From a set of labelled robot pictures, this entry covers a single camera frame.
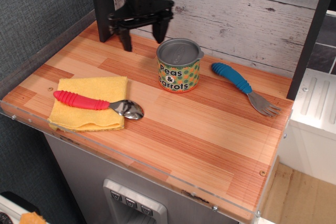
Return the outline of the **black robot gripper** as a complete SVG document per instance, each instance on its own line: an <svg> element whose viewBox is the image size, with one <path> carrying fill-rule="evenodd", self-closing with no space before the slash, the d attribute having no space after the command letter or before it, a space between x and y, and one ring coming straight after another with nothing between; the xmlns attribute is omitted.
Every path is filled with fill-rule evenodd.
<svg viewBox="0 0 336 224"><path fill-rule="evenodd" d="M128 52L132 51L130 29L152 25L153 37L160 44L173 18L173 5L171 0L125 0L121 8L109 15L110 28Z"/></svg>

